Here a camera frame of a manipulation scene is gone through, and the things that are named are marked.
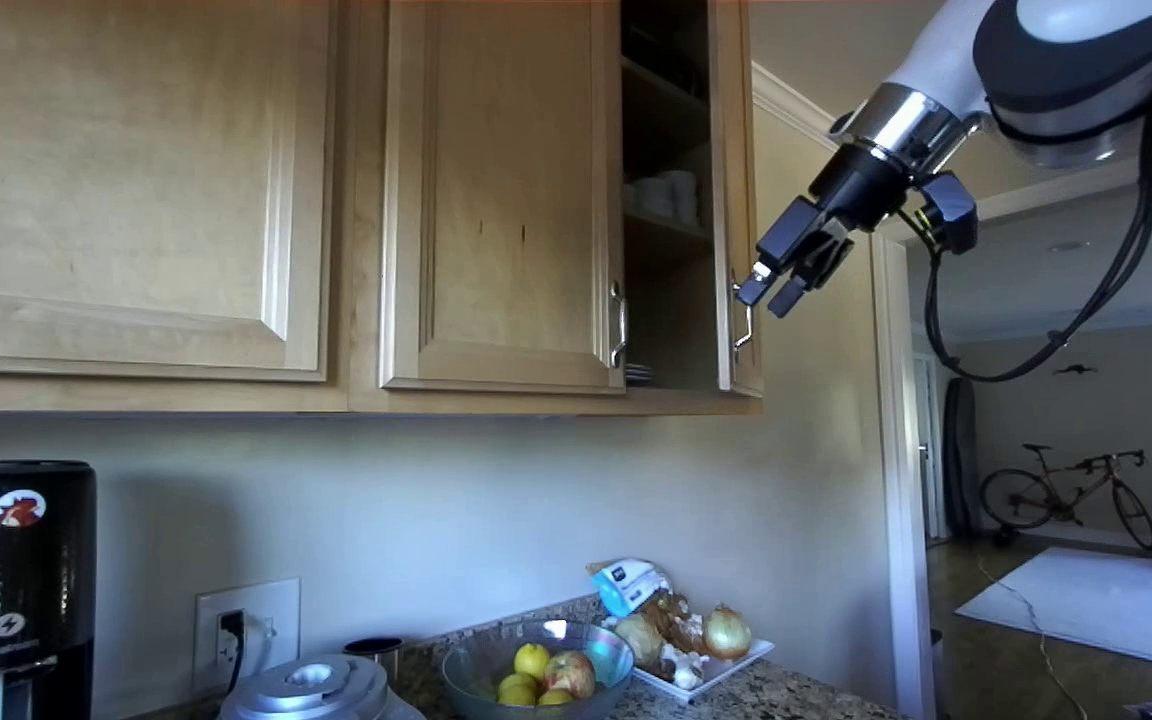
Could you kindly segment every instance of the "cabinet shelf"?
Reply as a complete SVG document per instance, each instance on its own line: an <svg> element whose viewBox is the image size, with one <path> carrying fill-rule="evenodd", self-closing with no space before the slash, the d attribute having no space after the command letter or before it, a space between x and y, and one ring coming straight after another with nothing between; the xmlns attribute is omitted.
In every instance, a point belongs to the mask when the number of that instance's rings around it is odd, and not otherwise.
<svg viewBox="0 0 1152 720"><path fill-rule="evenodd" d="M625 57L707 103L707 0L625 0L622 10Z"/></svg>
<svg viewBox="0 0 1152 720"><path fill-rule="evenodd" d="M707 101L644 65L625 69L625 175L654 175L707 148Z"/></svg>
<svg viewBox="0 0 1152 720"><path fill-rule="evenodd" d="M625 213L625 240L630 249L655 249L671 258L707 258L713 238L699 225L681 225L654 213Z"/></svg>

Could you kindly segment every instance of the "black appliance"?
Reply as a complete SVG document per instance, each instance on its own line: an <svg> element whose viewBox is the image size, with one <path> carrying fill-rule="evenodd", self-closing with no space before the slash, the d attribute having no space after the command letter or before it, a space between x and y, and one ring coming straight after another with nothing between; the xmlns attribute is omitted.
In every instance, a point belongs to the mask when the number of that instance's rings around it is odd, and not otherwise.
<svg viewBox="0 0 1152 720"><path fill-rule="evenodd" d="M0 720L93 718L95 473L0 461Z"/></svg>

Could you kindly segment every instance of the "fruit bowl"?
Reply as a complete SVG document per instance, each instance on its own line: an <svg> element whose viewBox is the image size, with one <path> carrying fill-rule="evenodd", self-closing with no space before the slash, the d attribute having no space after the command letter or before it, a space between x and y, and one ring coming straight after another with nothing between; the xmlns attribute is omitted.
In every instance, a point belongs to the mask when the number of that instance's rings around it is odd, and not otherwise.
<svg viewBox="0 0 1152 720"><path fill-rule="evenodd" d="M582 654L591 664L591 698L567 703L501 703L501 681L526 646L544 646L553 656ZM456 711L468 720L604 720L616 687L632 676L632 650L602 624L538 620L509 624L491 635L456 635L440 656Z"/></svg>

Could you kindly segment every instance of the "ceiling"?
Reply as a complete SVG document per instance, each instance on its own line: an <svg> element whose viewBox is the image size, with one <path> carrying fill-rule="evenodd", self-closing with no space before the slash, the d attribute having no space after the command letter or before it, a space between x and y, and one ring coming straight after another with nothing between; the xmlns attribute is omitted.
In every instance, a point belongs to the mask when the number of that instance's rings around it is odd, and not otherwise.
<svg viewBox="0 0 1152 720"><path fill-rule="evenodd" d="M753 0L753 57L828 117L858 110L909 51L939 0ZM987 129L954 172L979 200L979 249L944 266L944 330L958 339L1052 334L1099 282L1137 204L1137 163L1039 170ZM1098 319L1152 325L1152 254Z"/></svg>

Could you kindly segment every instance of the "electrical outlet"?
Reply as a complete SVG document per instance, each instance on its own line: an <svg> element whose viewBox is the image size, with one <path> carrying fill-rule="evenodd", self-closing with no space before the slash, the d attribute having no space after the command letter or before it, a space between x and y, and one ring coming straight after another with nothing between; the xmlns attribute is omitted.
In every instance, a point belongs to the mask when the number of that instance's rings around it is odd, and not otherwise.
<svg viewBox="0 0 1152 720"><path fill-rule="evenodd" d="M197 632L191 632L191 681L199 698L224 692L236 664L236 641L220 629L224 612L243 612L248 620L240 676L298 660L298 618L300 618L298 580L210 594L197 602Z"/></svg>

